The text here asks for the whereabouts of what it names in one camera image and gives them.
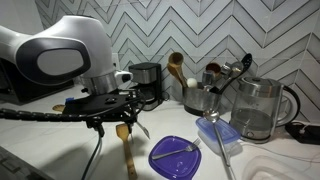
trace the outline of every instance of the purple plate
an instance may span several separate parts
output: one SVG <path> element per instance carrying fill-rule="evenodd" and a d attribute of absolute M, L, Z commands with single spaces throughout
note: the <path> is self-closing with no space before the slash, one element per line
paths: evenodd
<path fill-rule="evenodd" d="M 192 152 L 180 152 L 157 160 L 151 158 L 156 154 L 183 149 L 191 143 L 177 136 L 164 137 L 149 154 L 150 166 L 167 179 L 192 179 L 201 161 L 201 152 L 198 148 Z"/>

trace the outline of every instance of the fork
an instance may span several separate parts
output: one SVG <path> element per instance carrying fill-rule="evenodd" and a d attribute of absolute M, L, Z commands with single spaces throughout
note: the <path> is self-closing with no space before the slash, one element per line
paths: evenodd
<path fill-rule="evenodd" d="M 201 140 L 199 138 L 197 138 L 193 143 L 189 144 L 184 149 L 180 149 L 180 150 L 176 150 L 176 151 L 172 151 L 172 152 L 168 152 L 168 153 L 164 153 L 164 154 L 153 155 L 151 158 L 153 160 L 156 160 L 156 159 L 160 159 L 160 158 L 169 156 L 171 154 L 175 154 L 175 153 L 179 153 L 179 152 L 183 152 L 183 151 L 191 152 L 191 151 L 195 150 L 198 147 L 200 142 L 201 142 Z"/>

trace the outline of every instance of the clear plastic container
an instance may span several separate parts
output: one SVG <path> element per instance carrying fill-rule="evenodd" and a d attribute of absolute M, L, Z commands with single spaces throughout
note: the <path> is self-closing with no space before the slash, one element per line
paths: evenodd
<path fill-rule="evenodd" d="M 220 146 L 217 140 L 217 137 L 213 130 L 212 122 L 199 118 L 196 120 L 196 124 L 199 128 L 198 135 L 201 140 L 217 155 L 221 155 Z M 236 131 L 232 126 L 230 126 L 227 122 L 220 119 L 216 122 L 216 127 L 220 132 L 225 150 L 227 153 L 237 154 L 241 151 L 241 146 L 237 142 L 240 139 L 240 133 Z"/>

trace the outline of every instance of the purple lid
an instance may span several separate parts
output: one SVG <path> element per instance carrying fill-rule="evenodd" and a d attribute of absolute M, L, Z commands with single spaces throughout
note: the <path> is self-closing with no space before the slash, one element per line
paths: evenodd
<path fill-rule="evenodd" d="M 217 141 L 216 134 L 213 130 L 212 122 L 206 120 L 205 118 L 199 118 L 196 121 L 199 129 L 210 138 L 212 141 Z M 240 134 L 237 130 L 235 130 L 230 124 L 220 119 L 216 122 L 216 127 L 221 134 L 221 138 L 224 144 L 228 144 L 230 142 L 236 141 L 240 139 Z"/>
<path fill-rule="evenodd" d="M 180 152 L 157 160 L 151 158 L 153 155 L 183 149 L 191 143 L 177 136 L 164 137 L 149 154 L 150 166 L 167 179 L 192 179 L 201 161 L 201 152 L 198 148 L 192 152 Z"/>

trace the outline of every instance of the backsplash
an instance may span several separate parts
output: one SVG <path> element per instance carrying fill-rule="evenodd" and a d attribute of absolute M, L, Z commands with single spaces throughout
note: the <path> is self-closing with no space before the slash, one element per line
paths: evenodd
<path fill-rule="evenodd" d="M 184 55 L 187 78 L 201 81 L 209 62 L 223 65 L 253 55 L 244 76 L 279 80 L 292 87 L 302 107 L 298 119 L 320 122 L 319 0 L 36 0 L 44 28 L 65 14 L 99 19 L 119 54 L 120 68 L 162 65 L 163 87 L 181 94 L 167 71 L 168 56 Z M 224 95 L 232 103 L 238 83 Z"/>

